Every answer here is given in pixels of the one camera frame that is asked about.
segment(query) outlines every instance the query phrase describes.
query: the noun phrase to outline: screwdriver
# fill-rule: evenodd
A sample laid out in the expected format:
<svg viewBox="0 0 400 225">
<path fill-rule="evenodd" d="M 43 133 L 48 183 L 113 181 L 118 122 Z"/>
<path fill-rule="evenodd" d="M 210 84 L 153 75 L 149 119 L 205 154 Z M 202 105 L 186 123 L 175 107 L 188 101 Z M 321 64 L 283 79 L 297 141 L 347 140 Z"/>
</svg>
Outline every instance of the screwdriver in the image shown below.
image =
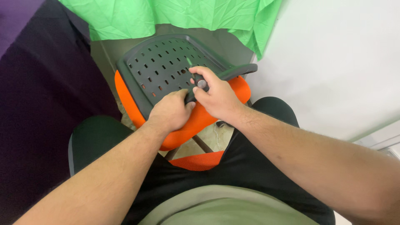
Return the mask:
<svg viewBox="0 0 400 225">
<path fill-rule="evenodd" d="M 186 60 L 189 63 L 189 68 L 194 67 L 195 65 L 192 64 L 189 58 L 186 58 Z M 204 91 L 208 91 L 208 86 L 207 86 L 207 81 L 204 80 L 204 77 L 198 73 L 193 73 L 192 78 L 194 80 L 194 85 L 197 87 L 203 89 Z"/>
</svg>

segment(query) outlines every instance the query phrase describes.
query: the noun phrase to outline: hand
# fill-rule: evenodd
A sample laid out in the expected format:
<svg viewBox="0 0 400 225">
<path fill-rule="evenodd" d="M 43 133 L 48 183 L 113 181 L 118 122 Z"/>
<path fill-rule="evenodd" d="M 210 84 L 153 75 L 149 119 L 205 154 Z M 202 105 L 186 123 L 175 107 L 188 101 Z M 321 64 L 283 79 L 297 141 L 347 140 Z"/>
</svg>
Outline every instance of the hand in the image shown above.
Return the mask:
<svg viewBox="0 0 400 225">
<path fill-rule="evenodd" d="M 184 99 L 187 93 L 188 89 L 182 89 L 164 96 L 151 110 L 146 123 L 154 124 L 167 134 L 183 127 L 196 105 L 195 102 L 185 105 Z"/>
<path fill-rule="evenodd" d="M 213 117 L 232 123 L 235 115 L 245 108 L 244 105 L 236 97 L 228 82 L 220 80 L 209 68 L 203 66 L 195 66 L 189 68 L 191 73 L 203 75 L 207 81 L 208 92 L 203 89 L 194 87 L 194 97 L 202 104 L 207 112 Z"/>
</svg>

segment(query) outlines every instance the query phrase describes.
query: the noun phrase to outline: white wall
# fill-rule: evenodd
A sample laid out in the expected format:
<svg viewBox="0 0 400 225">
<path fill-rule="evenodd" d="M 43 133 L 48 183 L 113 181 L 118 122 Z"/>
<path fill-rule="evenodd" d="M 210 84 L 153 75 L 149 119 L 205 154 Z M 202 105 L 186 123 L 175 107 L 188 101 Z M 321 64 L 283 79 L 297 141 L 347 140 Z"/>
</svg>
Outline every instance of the white wall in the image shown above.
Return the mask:
<svg viewBox="0 0 400 225">
<path fill-rule="evenodd" d="M 246 78 L 252 102 L 276 96 L 300 127 L 350 140 L 400 119 L 400 1 L 284 0 Z"/>
</svg>

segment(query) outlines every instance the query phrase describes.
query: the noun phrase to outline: orange mesh backrest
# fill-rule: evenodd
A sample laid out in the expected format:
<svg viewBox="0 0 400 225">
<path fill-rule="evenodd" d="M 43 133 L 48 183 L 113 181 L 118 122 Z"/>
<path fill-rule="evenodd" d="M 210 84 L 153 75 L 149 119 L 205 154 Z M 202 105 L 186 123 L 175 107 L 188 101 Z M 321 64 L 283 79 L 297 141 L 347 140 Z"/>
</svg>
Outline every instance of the orange mesh backrest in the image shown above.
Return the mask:
<svg viewBox="0 0 400 225">
<path fill-rule="evenodd" d="M 233 78 L 228 81 L 233 91 L 235 92 L 238 99 L 245 103 L 250 99 L 250 87 L 247 85 L 246 81 L 241 77 Z M 120 73 L 115 73 L 115 86 L 118 95 L 121 99 L 122 105 L 132 120 L 136 128 L 141 127 L 145 119 L 137 108 L 135 101 L 133 100 L 128 88 L 125 85 Z M 171 132 L 162 143 L 160 148 L 161 151 L 169 151 L 176 147 L 179 147 L 191 137 L 199 133 L 206 126 L 209 126 L 217 121 L 216 118 L 212 117 L 199 102 L 196 102 L 196 106 L 192 111 L 192 114 L 187 121 L 187 123 L 179 130 Z"/>
<path fill-rule="evenodd" d="M 170 160 L 169 162 L 180 168 L 192 171 L 209 170 L 220 163 L 224 151 L 214 153 L 204 153 L 200 155 L 192 155 L 180 159 Z"/>
</svg>

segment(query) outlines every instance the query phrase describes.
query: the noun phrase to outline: purple fabric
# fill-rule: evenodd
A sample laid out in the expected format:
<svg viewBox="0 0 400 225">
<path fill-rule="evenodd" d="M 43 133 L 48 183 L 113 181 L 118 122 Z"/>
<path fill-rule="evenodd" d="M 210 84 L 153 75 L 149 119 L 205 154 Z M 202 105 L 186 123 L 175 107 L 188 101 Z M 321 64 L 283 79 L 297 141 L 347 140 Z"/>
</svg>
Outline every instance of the purple fabric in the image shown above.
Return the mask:
<svg viewBox="0 0 400 225">
<path fill-rule="evenodd" d="M 74 127 L 93 115 L 121 117 L 66 10 L 44 2 L 0 60 L 0 224 L 69 177 Z"/>
<path fill-rule="evenodd" d="M 44 0 L 0 0 L 0 58 Z"/>
</svg>

